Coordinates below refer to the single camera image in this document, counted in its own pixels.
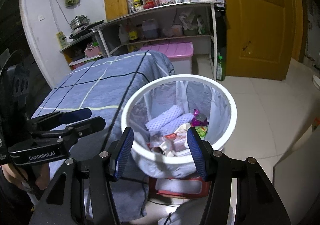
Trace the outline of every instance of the metal screw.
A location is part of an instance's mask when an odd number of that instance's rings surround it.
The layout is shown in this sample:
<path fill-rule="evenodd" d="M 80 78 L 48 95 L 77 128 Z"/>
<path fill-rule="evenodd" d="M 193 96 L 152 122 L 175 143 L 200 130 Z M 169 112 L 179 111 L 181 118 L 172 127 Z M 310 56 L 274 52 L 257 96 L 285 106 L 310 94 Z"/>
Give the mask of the metal screw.
<path fill-rule="evenodd" d="M 220 157 L 220 156 L 222 156 L 222 153 L 219 150 L 215 150 L 215 151 L 213 151 L 213 155 L 216 157 Z"/>
<path fill-rule="evenodd" d="M 249 157 L 249 158 L 248 158 L 248 162 L 249 162 L 250 164 L 255 164 L 257 161 L 256 161 L 253 157 Z"/>
<path fill-rule="evenodd" d="M 107 157 L 109 155 L 109 153 L 107 151 L 102 151 L 99 156 L 104 158 L 104 157 Z"/>
<path fill-rule="evenodd" d="M 65 163 L 66 163 L 67 165 L 70 165 L 70 164 L 73 163 L 73 159 L 72 159 L 72 158 L 68 158 L 68 159 L 65 160 Z"/>

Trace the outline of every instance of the tile floor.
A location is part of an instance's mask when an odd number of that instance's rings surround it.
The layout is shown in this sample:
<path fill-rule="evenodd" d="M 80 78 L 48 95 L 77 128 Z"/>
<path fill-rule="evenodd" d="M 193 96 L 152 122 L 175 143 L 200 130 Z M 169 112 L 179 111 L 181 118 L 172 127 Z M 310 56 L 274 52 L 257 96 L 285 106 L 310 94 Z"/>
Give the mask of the tile floor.
<path fill-rule="evenodd" d="M 208 56 L 194 56 L 192 64 L 193 74 L 213 78 Z M 255 157 L 272 181 L 273 166 L 320 110 L 320 91 L 312 75 L 311 69 L 292 59 L 283 81 L 227 76 L 220 82 L 237 107 L 236 128 L 224 153 L 243 160 Z M 169 204 L 181 203 L 181 199 L 171 199 Z M 173 206 L 148 202 L 148 215 L 130 224 L 157 224 L 174 211 Z"/>

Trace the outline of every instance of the human hand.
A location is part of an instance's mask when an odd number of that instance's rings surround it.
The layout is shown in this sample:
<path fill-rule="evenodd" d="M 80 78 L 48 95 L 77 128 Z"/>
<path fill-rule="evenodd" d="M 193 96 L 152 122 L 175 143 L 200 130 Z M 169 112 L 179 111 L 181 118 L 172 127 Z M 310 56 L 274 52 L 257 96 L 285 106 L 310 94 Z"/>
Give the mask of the human hand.
<path fill-rule="evenodd" d="M 25 170 L 23 170 L 20 167 L 20 172 L 24 177 L 21 177 L 21 175 L 17 172 L 16 168 L 13 166 L 13 164 L 5 164 L 2 165 L 2 170 L 4 177 L 7 179 L 8 182 L 14 184 L 18 188 L 23 190 L 23 185 L 21 182 L 25 182 L 28 180 L 28 175 Z M 50 182 L 50 169 L 49 164 L 43 164 L 40 168 L 40 175 L 36 179 L 36 185 L 39 187 L 40 190 L 44 190 L 47 188 L 48 184 Z"/>

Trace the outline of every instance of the green bottle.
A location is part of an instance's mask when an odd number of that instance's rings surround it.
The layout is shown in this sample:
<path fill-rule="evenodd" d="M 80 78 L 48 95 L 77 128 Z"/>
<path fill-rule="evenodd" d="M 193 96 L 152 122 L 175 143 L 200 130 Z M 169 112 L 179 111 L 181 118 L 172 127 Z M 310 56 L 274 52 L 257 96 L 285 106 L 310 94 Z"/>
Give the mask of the green bottle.
<path fill-rule="evenodd" d="M 226 78 L 226 67 L 220 55 L 217 60 L 217 80 L 223 81 Z"/>

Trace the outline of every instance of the person's arm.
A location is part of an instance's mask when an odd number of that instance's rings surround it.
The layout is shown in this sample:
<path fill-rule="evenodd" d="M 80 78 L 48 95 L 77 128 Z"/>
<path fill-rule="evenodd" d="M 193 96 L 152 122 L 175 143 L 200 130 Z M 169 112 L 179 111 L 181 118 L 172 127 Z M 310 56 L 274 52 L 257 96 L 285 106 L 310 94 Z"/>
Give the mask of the person's arm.
<path fill-rule="evenodd" d="M 11 164 L 0 167 L 0 224 L 25 225 L 29 224 L 33 204 L 28 194 L 22 190 L 22 181 L 28 179 L 26 172 L 20 168 L 22 178 Z M 36 185 L 45 189 L 50 181 L 49 164 L 41 168 Z"/>

